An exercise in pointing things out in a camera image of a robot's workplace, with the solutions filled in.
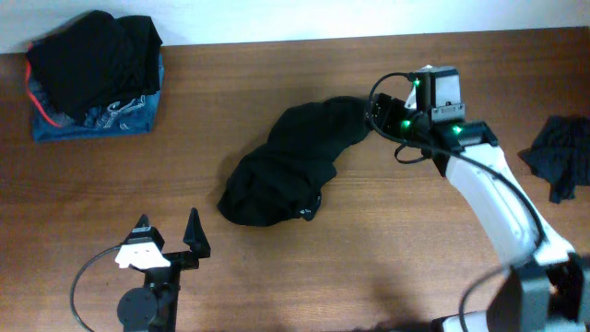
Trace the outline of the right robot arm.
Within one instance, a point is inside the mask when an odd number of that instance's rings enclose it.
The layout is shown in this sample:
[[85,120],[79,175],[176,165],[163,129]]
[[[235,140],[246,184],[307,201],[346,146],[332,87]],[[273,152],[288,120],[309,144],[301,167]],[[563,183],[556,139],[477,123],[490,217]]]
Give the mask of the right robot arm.
[[400,76],[412,85],[407,100],[371,89],[370,126],[434,162],[472,208],[501,262],[465,290],[455,315],[432,320],[428,329],[588,330],[589,258],[538,212],[490,127],[466,120],[458,71],[427,65]]

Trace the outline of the black t-shirt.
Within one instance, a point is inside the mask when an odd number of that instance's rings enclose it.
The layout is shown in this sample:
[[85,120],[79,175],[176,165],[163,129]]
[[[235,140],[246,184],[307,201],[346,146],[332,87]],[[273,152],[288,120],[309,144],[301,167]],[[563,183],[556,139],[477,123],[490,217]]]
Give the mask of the black t-shirt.
[[313,219],[322,187],[337,175],[335,160],[370,132],[365,107],[361,98],[339,96],[288,108],[232,172],[217,204],[221,215],[254,227]]

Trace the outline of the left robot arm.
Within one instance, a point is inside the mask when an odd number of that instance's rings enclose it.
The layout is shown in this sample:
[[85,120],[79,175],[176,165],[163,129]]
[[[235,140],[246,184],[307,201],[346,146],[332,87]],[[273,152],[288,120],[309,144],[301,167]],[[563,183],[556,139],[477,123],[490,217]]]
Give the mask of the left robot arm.
[[118,303],[117,317],[124,331],[176,329],[181,273],[198,269],[199,261],[211,254],[196,208],[191,209],[183,243],[189,247],[187,251],[164,254],[165,241],[146,215],[124,239],[115,263],[144,275],[143,285],[127,291]]

